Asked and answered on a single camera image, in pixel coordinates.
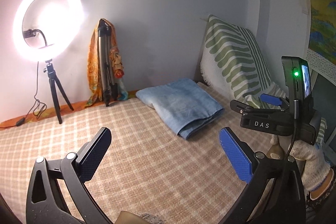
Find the right forearm dark sleeve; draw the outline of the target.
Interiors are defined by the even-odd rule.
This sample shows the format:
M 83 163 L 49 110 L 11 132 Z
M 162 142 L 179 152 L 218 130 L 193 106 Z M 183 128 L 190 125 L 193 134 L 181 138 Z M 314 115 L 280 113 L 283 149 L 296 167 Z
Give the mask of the right forearm dark sleeve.
M 335 178 L 321 197 L 312 200 L 307 196 L 306 223 L 335 223 Z

